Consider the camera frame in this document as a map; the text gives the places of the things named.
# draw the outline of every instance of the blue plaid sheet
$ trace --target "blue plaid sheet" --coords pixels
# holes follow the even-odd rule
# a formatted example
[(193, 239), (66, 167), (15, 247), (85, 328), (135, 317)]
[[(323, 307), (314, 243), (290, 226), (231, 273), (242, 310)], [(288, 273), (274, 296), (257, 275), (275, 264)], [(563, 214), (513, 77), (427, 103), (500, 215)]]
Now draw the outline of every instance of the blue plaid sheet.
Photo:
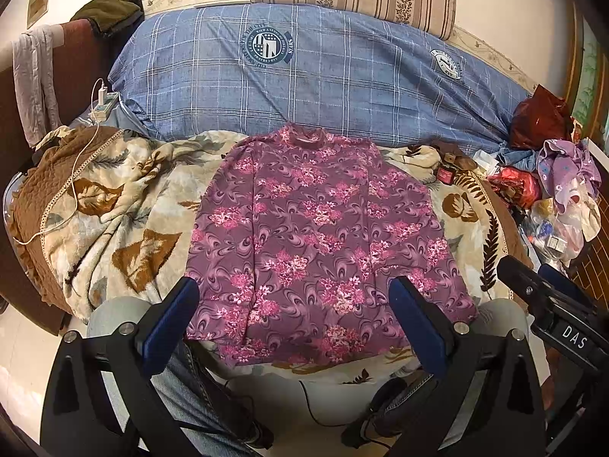
[(399, 146), (442, 139), (494, 152), (528, 94), (409, 26), (311, 5), (159, 14), (109, 75), (151, 135), (267, 133), (286, 120)]

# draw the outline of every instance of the small bottle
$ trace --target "small bottle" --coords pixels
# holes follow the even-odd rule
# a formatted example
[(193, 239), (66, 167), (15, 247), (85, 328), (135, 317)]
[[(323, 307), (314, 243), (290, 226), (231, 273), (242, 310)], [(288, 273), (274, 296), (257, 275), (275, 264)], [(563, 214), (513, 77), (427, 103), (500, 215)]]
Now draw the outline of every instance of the small bottle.
[(457, 173), (457, 168), (453, 165), (455, 159), (455, 155), (446, 153), (444, 155), (444, 161), (440, 164), (438, 172), (435, 174), (435, 177), (446, 185), (452, 185), (453, 180), (455, 179), (455, 174)]

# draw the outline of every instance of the printed emblem on fabric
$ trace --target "printed emblem on fabric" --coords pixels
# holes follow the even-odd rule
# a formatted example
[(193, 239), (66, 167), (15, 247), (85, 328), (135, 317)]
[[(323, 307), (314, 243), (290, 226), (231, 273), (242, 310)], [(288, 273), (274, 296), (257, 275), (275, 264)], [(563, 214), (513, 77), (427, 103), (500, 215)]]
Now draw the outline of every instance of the printed emblem on fabric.
[(431, 50), (431, 54), (436, 62), (438, 62), (441, 71), (451, 79), (461, 79), (461, 67), (445, 51)]
[(290, 33), (281, 34), (271, 26), (251, 26), (241, 37), (241, 50), (253, 65), (288, 63), (294, 54), (294, 40)]

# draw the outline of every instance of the metal screw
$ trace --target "metal screw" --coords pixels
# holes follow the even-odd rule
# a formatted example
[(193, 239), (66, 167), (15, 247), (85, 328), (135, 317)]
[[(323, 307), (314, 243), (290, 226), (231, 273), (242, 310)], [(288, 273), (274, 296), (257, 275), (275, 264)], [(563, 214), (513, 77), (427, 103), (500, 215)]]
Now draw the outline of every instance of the metal screw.
[(465, 335), (466, 333), (470, 332), (470, 327), (467, 325), (467, 323), (464, 323), (462, 321), (457, 321), (454, 325), (453, 325), (454, 331), (456, 333), (458, 333), (459, 335)]
[(72, 342), (74, 342), (76, 340), (77, 337), (78, 337), (78, 335), (76, 334), (76, 332), (73, 329), (71, 329), (63, 336), (63, 341), (66, 342), (67, 344), (71, 344)]
[(525, 340), (525, 338), (526, 338), (524, 332), (521, 329), (517, 329), (517, 328), (514, 328), (512, 330), (512, 336), (519, 342), (521, 342), (522, 340)]
[(133, 330), (135, 330), (135, 325), (130, 322), (123, 323), (121, 326), (118, 327), (118, 333), (120, 333), (121, 335), (129, 335), (133, 333)]

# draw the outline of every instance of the purple garment with flowers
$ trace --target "purple garment with flowers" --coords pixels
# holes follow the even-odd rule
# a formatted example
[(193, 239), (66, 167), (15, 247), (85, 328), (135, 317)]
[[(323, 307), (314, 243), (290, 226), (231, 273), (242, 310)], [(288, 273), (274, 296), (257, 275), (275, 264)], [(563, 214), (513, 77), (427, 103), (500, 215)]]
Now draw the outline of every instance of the purple garment with flowers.
[(427, 188), (370, 141), (288, 124), (226, 156), (201, 198), (187, 263), (190, 339), (229, 365), (318, 365), (408, 341), (387, 303), (407, 275), (453, 322), (476, 307)]
[(601, 172), (590, 151), (579, 143), (550, 139), (543, 143), (537, 171), (546, 192), (554, 198), (560, 214), (569, 204), (578, 182), (584, 182), (590, 196), (596, 199), (601, 187)]

